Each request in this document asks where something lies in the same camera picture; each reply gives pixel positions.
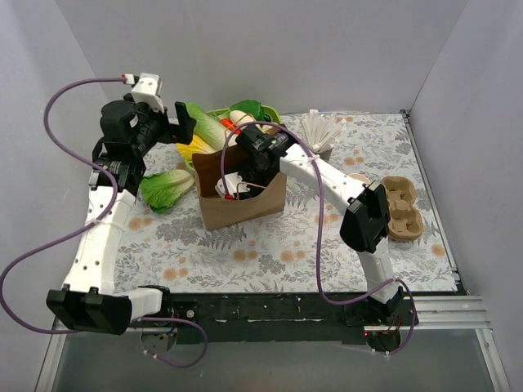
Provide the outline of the brown paper bag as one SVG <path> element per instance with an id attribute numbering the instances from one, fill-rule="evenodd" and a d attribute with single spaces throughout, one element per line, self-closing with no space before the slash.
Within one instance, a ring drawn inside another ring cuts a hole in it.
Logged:
<path id="1" fill-rule="evenodd" d="M 212 154 L 193 154 L 196 188 L 205 228 L 221 229 L 284 210 L 287 176 L 277 174 L 261 193 L 245 200 L 222 198 L 215 189 L 221 178 L 221 151 Z"/>

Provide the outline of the brown cardboard cup carrier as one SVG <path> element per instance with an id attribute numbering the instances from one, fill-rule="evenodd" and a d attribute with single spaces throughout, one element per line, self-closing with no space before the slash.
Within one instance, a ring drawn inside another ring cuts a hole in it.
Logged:
<path id="1" fill-rule="evenodd" d="M 417 192 L 413 183 L 403 176 L 386 176 L 381 183 L 385 187 L 391 219 L 388 223 L 391 238 L 401 242 L 413 242 L 423 232 L 420 211 L 414 206 Z"/>

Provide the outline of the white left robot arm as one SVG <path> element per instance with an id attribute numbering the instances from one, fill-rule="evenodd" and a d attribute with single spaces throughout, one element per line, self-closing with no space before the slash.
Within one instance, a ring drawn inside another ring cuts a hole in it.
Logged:
<path id="1" fill-rule="evenodd" d="M 114 267 L 127 216 L 145 173 L 145 155 L 157 143 L 192 141 L 196 121 L 186 105 L 175 104 L 177 123 L 130 95 L 101 109 L 103 136 L 92 150 L 97 168 L 89 180 L 87 223 L 71 269 L 60 290 L 50 290 L 47 307 L 69 329 L 121 335 L 129 324 L 146 316 L 153 325 L 168 325 L 172 304 L 167 289 L 142 286 L 114 293 Z"/>

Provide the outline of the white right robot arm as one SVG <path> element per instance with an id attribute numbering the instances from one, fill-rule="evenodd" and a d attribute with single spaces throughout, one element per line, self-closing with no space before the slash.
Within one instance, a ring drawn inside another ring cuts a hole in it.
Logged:
<path id="1" fill-rule="evenodd" d="M 342 214 L 342 241 L 360 259 L 367 292 L 360 296 L 369 303 L 371 318 L 388 324 L 400 313 L 405 288 L 395 278 L 389 252 L 391 219 L 385 187 L 356 180 L 313 154 L 286 127 L 277 125 L 274 135 L 260 130 L 259 122 L 240 126 L 235 142 L 248 155 L 239 174 L 243 180 L 266 185 L 281 173 L 314 190 L 320 203 L 330 203 Z"/>

